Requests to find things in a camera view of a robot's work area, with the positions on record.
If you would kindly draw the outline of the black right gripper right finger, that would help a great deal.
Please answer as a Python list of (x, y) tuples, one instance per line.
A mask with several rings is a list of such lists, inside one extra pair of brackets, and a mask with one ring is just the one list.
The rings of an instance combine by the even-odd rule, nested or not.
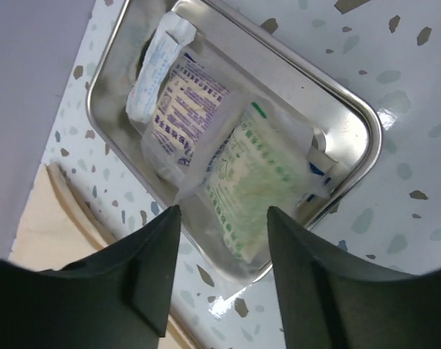
[(362, 260), (275, 206), (267, 228), (288, 348), (441, 348), (441, 268)]

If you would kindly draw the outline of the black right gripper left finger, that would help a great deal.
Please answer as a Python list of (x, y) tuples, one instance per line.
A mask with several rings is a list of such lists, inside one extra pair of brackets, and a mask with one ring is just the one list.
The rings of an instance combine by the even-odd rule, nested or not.
[(156, 348), (167, 328), (180, 221), (171, 206), (60, 270), (0, 260), (0, 348)]

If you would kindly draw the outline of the blue printed clear packet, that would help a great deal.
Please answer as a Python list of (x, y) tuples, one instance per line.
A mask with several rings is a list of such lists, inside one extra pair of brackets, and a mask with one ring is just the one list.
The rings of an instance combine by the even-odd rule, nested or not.
[(327, 199), (333, 190), (331, 170), (337, 163), (312, 145), (313, 138), (311, 127), (298, 124), (293, 134), (293, 158), (299, 173), (297, 203), (300, 204), (310, 202), (314, 197)]

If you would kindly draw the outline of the green printed glove packet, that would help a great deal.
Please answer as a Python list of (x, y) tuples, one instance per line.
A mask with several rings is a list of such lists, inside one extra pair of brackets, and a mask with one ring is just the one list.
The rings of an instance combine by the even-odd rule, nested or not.
[(308, 124), (263, 98), (229, 97), (196, 144), (175, 200), (195, 222), (206, 209), (209, 227), (235, 259), (250, 264), (266, 249), (269, 207), (292, 212), (298, 205), (293, 134)]

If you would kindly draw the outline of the purple printed glove packet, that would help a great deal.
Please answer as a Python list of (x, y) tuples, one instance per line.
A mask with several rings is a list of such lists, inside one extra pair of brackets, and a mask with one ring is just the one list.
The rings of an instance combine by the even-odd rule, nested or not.
[(215, 123), (223, 101), (243, 91), (205, 57), (190, 48), (183, 49), (170, 68), (141, 138), (145, 162), (178, 188), (196, 144)]

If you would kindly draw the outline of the white blue paper pouch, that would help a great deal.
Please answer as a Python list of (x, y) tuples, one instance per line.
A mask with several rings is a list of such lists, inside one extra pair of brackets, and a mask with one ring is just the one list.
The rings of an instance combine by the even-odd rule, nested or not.
[(182, 48), (190, 44), (196, 28), (174, 12), (163, 15), (144, 54), (143, 64), (126, 103), (130, 121), (146, 124), (156, 108), (159, 88)]

